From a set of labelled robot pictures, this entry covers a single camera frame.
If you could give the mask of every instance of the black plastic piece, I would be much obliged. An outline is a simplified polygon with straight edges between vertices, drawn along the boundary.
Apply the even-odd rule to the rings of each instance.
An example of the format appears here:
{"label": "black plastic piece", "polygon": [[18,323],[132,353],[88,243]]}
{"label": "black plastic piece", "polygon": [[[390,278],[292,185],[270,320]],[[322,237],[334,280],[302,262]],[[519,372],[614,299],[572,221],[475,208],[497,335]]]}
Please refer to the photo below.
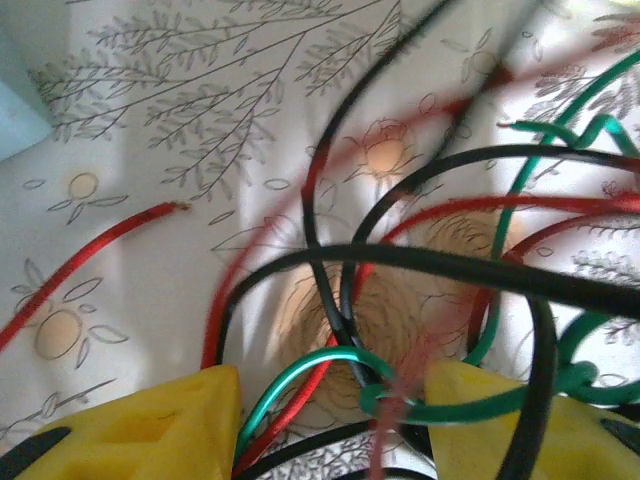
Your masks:
{"label": "black plastic piece", "polygon": [[640,428],[608,418],[603,418],[600,423],[607,432],[640,457]]}
{"label": "black plastic piece", "polygon": [[0,457],[0,478],[13,480],[71,433],[69,427],[47,430],[19,443]]}

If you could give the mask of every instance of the tangled wires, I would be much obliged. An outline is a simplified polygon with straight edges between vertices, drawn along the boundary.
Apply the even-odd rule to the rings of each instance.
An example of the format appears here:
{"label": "tangled wires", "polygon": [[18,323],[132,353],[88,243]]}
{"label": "tangled wires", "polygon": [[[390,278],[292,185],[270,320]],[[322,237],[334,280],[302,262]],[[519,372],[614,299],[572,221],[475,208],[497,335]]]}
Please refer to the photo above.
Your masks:
{"label": "tangled wires", "polygon": [[[414,41],[426,25],[434,21],[453,3],[452,1],[439,2],[413,30],[403,37],[397,45],[392,47],[356,85],[329,122],[315,150],[309,172],[304,182],[301,182],[303,222],[308,249],[280,257],[262,266],[239,283],[234,284],[234,276],[250,254],[251,246],[258,243],[260,238],[265,235],[266,229],[256,230],[250,241],[249,248],[237,256],[216,292],[207,323],[201,362],[202,368],[222,362],[226,334],[234,309],[245,294],[272,274],[293,266],[300,264],[310,265],[324,315],[328,319],[328,328],[331,330],[331,335],[327,340],[329,347],[319,349],[294,361],[271,384],[247,417],[238,436],[234,469],[234,475],[237,478],[255,478],[264,473],[266,471],[265,468],[277,465],[279,462],[291,458],[292,455],[300,455],[309,449],[318,448],[332,441],[362,433],[368,429],[370,425],[367,423],[356,424],[356,426],[350,426],[350,428],[324,434],[324,436],[301,442],[303,445],[295,446],[295,448],[288,447],[283,449],[274,454],[276,455],[275,457],[269,456],[258,464],[250,466],[264,452],[275,435],[293,419],[306,400],[309,399],[319,380],[326,373],[328,362],[330,361],[346,360],[349,362],[353,376],[362,387],[359,407],[365,413],[379,417],[379,425],[382,427],[378,432],[379,437],[386,429],[397,428],[409,445],[427,457],[432,456],[427,425],[447,422],[475,422],[520,410],[521,415],[517,428],[514,431],[510,447],[499,470],[498,478],[500,479],[529,478],[540,450],[551,398],[554,393],[566,392],[583,401],[603,405],[624,405],[633,403],[638,398],[637,384],[624,389],[603,392],[591,386],[594,380],[594,368],[592,365],[571,363],[573,352],[582,338],[584,338],[584,335],[586,335],[586,332],[601,325],[610,316],[639,318],[640,298],[638,298],[637,291],[629,287],[573,278],[523,265],[521,261],[523,254],[527,249],[532,248],[537,241],[544,238],[541,235],[532,237],[533,240],[527,239],[516,246],[503,258],[503,261],[499,261],[497,258],[502,255],[506,231],[510,221],[510,212],[517,206],[526,205],[558,209],[583,216],[637,215],[640,213],[640,199],[636,195],[623,195],[611,200],[581,197],[518,196],[527,177],[535,167],[537,159],[540,157],[559,158],[618,168],[635,174],[640,173],[640,164],[637,159],[638,154],[634,150],[635,147],[633,147],[628,136],[625,137],[620,134],[615,125],[612,126],[610,120],[601,122],[600,126],[603,128],[611,127],[612,134],[619,134],[614,138],[619,138],[622,142],[618,143],[618,145],[624,155],[582,150],[582,148],[589,145],[588,139],[590,137],[586,133],[582,136],[572,135],[571,132],[566,131],[563,127],[563,124],[568,122],[584,106],[589,96],[606,86],[621,71],[635,64],[639,60],[637,53],[621,61],[609,72],[596,79],[563,112],[556,125],[544,126],[519,123],[512,126],[512,128],[529,129],[529,131],[545,134],[543,143],[546,145],[494,146],[442,158],[443,152],[446,151],[455,135],[456,127],[464,120],[465,114],[473,102],[457,101],[440,109],[440,111],[446,111],[453,116],[454,128],[449,130],[443,142],[435,150],[431,161],[399,182],[372,208],[356,230],[351,243],[327,246],[319,244],[316,233],[313,193],[321,171],[349,157],[349,150],[343,150],[335,155],[335,159],[332,162],[329,162],[329,149],[342,120],[366,87],[390,64],[393,58],[409,43]],[[534,9],[537,2],[530,3],[531,6],[529,8]],[[479,93],[485,91],[489,86],[504,84],[510,80],[510,75],[499,66],[496,71],[489,75],[487,82],[480,88]],[[413,116],[408,118],[406,123],[416,123],[418,120],[424,120],[424,118],[424,115]],[[567,146],[549,145],[556,136],[561,138]],[[463,199],[438,205],[424,210],[398,225],[385,236],[380,245],[367,243],[376,224],[399,198],[413,195],[419,186],[430,181],[435,176],[480,161],[518,159],[521,157],[528,157],[529,160],[514,182],[514,186],[510,191],[511,195],[506,197],[489,196]],[[281,213],[292,200],[294,200],[293,197],[284,198],[275,211]],[[167,204],[160,209],[153,210],[151,213],[128,220],[126,221],[128,223],[125,222],[125,227],[119,226],[107,232],[106,240],[103,238],[101,242],[87,247],[84,250],[84,254],[74,257],[75,260],[72,259],[67,266],[63,267],[61,274],[54,275],[41,292],[34,295],[32,301],[0,333],[0,350],[6,346],[9,340],[26,323],[28,317],[38,308],[38,302],[44,301],[46,296],[68,276],[70,271],[86,261],[88,256],[97,252],[99,248],[106,244],[107,240],[116,238],[151,218],[170,213],[176,206],[179,205]],[[400,234],[421,222],[438,221],[448,215],[455,215],[460,212],[498,208],[504,210],[492,248],[494,261],[468,258],[462,255],[435,251],[431,248],[399,247],[390,244]],[[276,219],[278,216],[273,214],[268,218]],[[568,224],[564,224],[561,227],[545,232],[545,234],[555,234],[567,226]],[[339,272],[327,271],[325,262],[339,262],[341,264]],[[409,269],[484,287],[476,298],[472,321],[470,322],[469,351],[465,361],[471,364],[478,364],[482,360],[496,335],[498,302],[494,293],[497,291],[509,291],[524,295],[531,309],[535,334],[533,364],[528,386],[465,405],[430,406],[417,400],[412,400],[415,387],[413,383],[420,379],[408,378],[410,376],[406,374],[421,372],[424,362],[431,358],[431,352],[429,351],[430,339],[422,335],[416,335],[415,345],[412,345],[415,347],[415,351],[410,352],[406,362],[401,365],[402,368],[398,369],[398,371],[394,371],[389,364],[365,349],[365,347],[369,347],[375,351],[375,348],[371,345],[366,345],[367,342],[363,341],[362,338],[364,335],[361,337],[356,326],[356,317],[358,315],[366,315],[366,312],[358,312],[354,306],[357,306],[356,299],[362,291],[364,280],[371,275],[373,264]],[[336,277],[339,276],[339,304],[336,303],[333,295],[330,281],[332,274]],[[549,301],[585,310],[585,313],[575,320],[568,333],[563,335],[559,341],[556,339],[551,309],[548,305]],[[482,330],[482,320],[487,308],[489,309],[489,316],[484,330]],[[367,322],[367,318],[358,318],[358,320],[361,323]],[[252,442],[251,439],[254,433],[273,402],[291,384],[293,379],[310,369],[314,370],[307,383],[294,396],[283,413],[267,428],[265,433]],[[397,407],[399,403],[402,404],[402,408],[396,408],[395,410],[391,408]],[[406,414],[406,416],[400,418],[398,416],[399,412]],[[378,455],[373,457],[372,467],[380,462],[380,444],[381,442],[378,441],[375,447],[375,452]],[[374,470],[373,474],[382,473],[379,469],[372,468],[372,470]],[[395,470],[387,471],[387,473],[392,475],[413,475]],[[357,475],[360,475],[360,473],[354,475],[349,478],[358,478]]]}

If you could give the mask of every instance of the leaf illustration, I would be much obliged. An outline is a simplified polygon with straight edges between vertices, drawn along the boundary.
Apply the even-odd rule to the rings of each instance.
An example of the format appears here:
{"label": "leaf illustration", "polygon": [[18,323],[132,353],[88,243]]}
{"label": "leaf illustration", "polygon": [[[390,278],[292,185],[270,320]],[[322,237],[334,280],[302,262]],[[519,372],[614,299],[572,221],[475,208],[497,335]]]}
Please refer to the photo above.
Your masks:
{"label": "leaf illustration", "polygon": [[69,217],[69,220],[67,220],[67,225],[71,225],[71,223],[80,216],[80,214],[82,213],[82,210],[84,210],[84,206],[85,206],[84,202],[80,202],[78,205],[76,205],[76,208],[73,209],[73,212]]}
{"label": "leaf illustration", "polygon": [[291,182],[284,178],[272,178],[271,180],[266,180],[263,185],[269,190],[280,191],[289,188]]}
{"label": "leaf illustration", "polygon": [[95,277],[86,282],[82,282],[80,285],[69,290],[64,297],[62,297],[63,303],[75,302],[76,300],[89,295],[93,292],[98,285],[102,283],[101,277]]}
{"label": "leaf illustration", "polygon": [[96,325],[89,329],[89,335],[101,343],[117,344],[129,340],[129,336],[119,332],[109,325]]}
{"label": "leaf illustration", "polygon": [[211,220],[209,222],[209,225],[215,225],[216,223],[220,223],[225,221],[227,218],[229,218],[231,215],[233,215],[234,213],[236,213],[235,210],[229,210],[228,212],[224,212],[221,213],[220,215],[218,215],[217,217],[215,217],[213,220]]}
{"label": "leaf illustration", "polygon": [[24,188],[25,190],[35,190],[36,188],[40,188],[46,182],[46,180],[42,179],[28,180],[22,184],[22,188]]}
{"label": "leaf illustration", "polygon": [[456,52],[469,53],[469,49],[462,45],[461,43],[456,42],[455,40],[444,39],[440,40],[445,47],[450,48],[451,50],[455,50]]}
{"label": "leaf illustration", "polygon": [[26,275],[29,284],[34,288],[39,287],[44,283],[44,276],[42,275],[42,272],[29,258],[24,261],[24,274]]}
{"label": "leaf illustration", "polygon": [[76,370],[79,369],[84,363],[84,361],[87,359],[87,355],[89,355],[90,347],[91,345],[89,343],[89,337],[86,337],[84,340],[82,340],[82,343],[80,344],[80,349],[78,350],[78,358],[76,359]]}
{"label": "leaf illustration", "polygon": [[480,40],[478,40],[478,43],[476,43],[476,50],[480,50],[482,47],[484,47],[487,44],[487,42],[491,38],[492,32],[493,32],[493,28],[488,28],[487,31],[484,32],[482,37],[480,37]]}
{"label": "leaf illustration", "polygon": [[113,205],[117,205],[119,203],[124,202],[129,195],[121,195],[119,197],[108,197],[108,198],[99,198],[97,200],[92,200],[89,202],[89,205],[94,207],[111,207]]}
{"label": "leaf illustration", "polygon": [[57,210],[62,210],[63,208],[67,208],[72,203],[73,203],[73,198],[68,198],[66,200],[63,200],[63,201],[61,201],[59,203],[56,203],[55,205],[47,208],[47,212],[55,212]]}
{"label": "leaf illustration", "polygon": [[80,305],[78,307],[78,310],[82,313],[93,313],[95,312],[97,309],[96,307],[94,307],[93,305],[90,305],[88,303],[83,303],[82,305]]}
{"label": "leaf illustration", "polygon": [[542,258],[548,258],[551,255],[553,255],[553,250],[549,247],[540,247],[536,250],[536,252],[538,253],[538,255],[540,255]]}
{"label": "leaf illustration", "polygon": [[58,392],[54,392],[49,395],[49,398],[47,398],[42,404],[42,418],[51,418],[56,411],[59,400],[60,394]]}

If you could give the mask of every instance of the white fabric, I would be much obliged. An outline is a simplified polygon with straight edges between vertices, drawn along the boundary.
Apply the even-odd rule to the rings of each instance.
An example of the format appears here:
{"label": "white fabric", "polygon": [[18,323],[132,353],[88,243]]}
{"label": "white fabric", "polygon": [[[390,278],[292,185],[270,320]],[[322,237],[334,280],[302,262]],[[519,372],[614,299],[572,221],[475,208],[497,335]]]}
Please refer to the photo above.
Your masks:
{"label": "white fabric", "polygon": [[[189,213],[141,228],[95,256],[54,293],[30,327],[3,352],[0,445],[4,451],[53,419],[196,371],[211,294],[234,249],[244,245],[251,229],[264,224],[283,192],[297,188],[292,182],[307,168],[310,147],[354,80],[431,3],[0,2],[5,27],[33,69],[58,125],[58,140],[48,139],[0,164],[2,323],[44,278],[100,232],[163,201],[193,202]],[[350,238],[381,193],[417,168],[421,154],[444,131],[444,120],[428,128],[404,126],[397,122],[397,112],[427,111],[452,88],[472,90],[492,66],[503,32],[523,1],[459,3],[419,46],[385,72],[350,115],[339,142],[357,141],[361,154],[342,171],[324,175],[317,197],[324,242]],[[603,37],[592,32],[624,25],[618,17],[599,18],[623,12],[604,1],[548,0],[544,5],[535,24],[521,32],[509,57],[514,72],[537,67],[585,42],[597,45],[613,33],[607,31]],[[626,51],[637,48],[631,43]],[[456,150],[530,142],[532,135],[500,129],[496,123],[525,116],[556,117],[571,92],[623,54],[615,46],[605,48],[597,62],[565,71],[558,80],[564,83],[557,88],[547,84],[545,91],[545,85],[534,85],[537,79],[515,93],[486,98],[469,123],[470,138],[459,142]],[[558,98],[565,87],[573,90]],[[635,136],[640,123],[640,70],[614,82],[606,92],[611,93],[599,98],[611,98],[592,102],[574,125],[576,131],[581,132],[597,112],[606,111],[621,118]],[[348,138],[380,129],[389,131],[383,147],[369,144],[367,135]],[[605,137],[595,146],[615,151]],[[374,156],[381,154],[375,148],[394,152],[398,142],[413,152],[405,152],[405,160],[416,158],[406,166],[387,166],[382,173],[378,167],[378,173],[373,172]],[[437,179],[434,187],[439,188],[420,205],[504,192],[521,164],[482,162],[449,172]],[[541,163],[528,193],[604,196],[633,185],[626,173],[568,162],[547,168],[553,164]],[[377,234],[402,214],[392,212]],[[519,212],[512,239],[561,218],[558,213]],[[461,221],[471,231],[491,233],[486,218]],[[277,225],[248,268],[303,245],[298,205]],[[637,285],[640,273],[633,246],[640,223],[601,227],[552,238],[527,261]],[[448,242],[457,241],[464,250],[468,242],[455,239],[455,225],[454,233],[447,228],[441,229],[444,237],[431,239],[425,230],[414,232],[411,242],[445,241],[441,248],[449,248]],[[454,312],[464,318],[468,312],[457,294],[447,290],[455,286],[435,280],[414,285],[420,291],[400,307],[393,306],[393,296],[380,306],[388,290],[384,278],[381,274],[378,287],[370,287],[369,297],[378,305],[373,310],[382,309],[384,318],[378,330],[371,327],[363,333],[381,342],[374,350],[383,354],[396,355],[390,352],[394,339],[406,335],[401,327],[415,325],[399,317],[413,321]],[[287,299],[294,298],[296,288],[312,285],[304,269],[274,277],[256,288],[236,313],[225,360],[239,366],[246,408],[286,361],[315,345],[313,332],[305,333],[313,337],[306,344],[295,344],[302,337],[288,337],[292,327],[282,320],[283,315],[289,320],[296,315],[307,318],[308,312],[287,314],[291,307]],[[508,297],[506,302],[486,367],[526,378],[530,317],[522,299]],[[554,312],[560,331],[576,313],[561,307]],[[618,333],[612,333],[611,326],[603,328],[585,342],[578,357],[598,364],[600,384],[633,380],[640,354],[638,334],[637,325]],[[464,342],[458,335],[451,345],[455,353]],[[314,397],[284,440],[361,418],[352,409],[353,399],[341,391],[349,382],[327,382],[324,393]],[[357,445],[333,447],[298,461],[296,478],[331,478],[366,466],[367,442],[365,437]],[[402,448],[392,449],[388,461],[429,471]]]}

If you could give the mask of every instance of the light blue object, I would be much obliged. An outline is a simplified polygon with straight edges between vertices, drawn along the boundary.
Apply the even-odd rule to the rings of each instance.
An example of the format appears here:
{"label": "light blue object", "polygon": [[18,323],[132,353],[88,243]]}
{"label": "light blue object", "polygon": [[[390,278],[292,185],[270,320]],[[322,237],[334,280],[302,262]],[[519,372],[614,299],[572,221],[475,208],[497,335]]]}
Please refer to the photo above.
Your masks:
{"label": "light blue object", "polygon": [[51,133],[50,115],[18,51],[0,28],[0,160]]}

